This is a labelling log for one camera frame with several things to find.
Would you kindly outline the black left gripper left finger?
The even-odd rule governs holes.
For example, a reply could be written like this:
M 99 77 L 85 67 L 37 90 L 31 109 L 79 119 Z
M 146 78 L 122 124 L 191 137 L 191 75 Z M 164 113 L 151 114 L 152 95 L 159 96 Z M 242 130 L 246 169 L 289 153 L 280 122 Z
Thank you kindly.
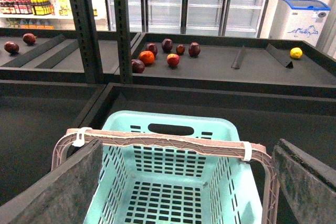
M 1 223 L 83 223 L 98 185 L 103 146 L 93 140 L 1 206 Z

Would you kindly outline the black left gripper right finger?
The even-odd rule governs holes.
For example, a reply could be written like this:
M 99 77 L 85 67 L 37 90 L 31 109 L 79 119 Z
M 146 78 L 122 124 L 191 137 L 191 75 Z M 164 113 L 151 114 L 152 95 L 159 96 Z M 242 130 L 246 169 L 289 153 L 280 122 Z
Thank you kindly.
M 335 223 L 335 169 L 280 139 L 272 159 L 280 188 L 299 223 Z

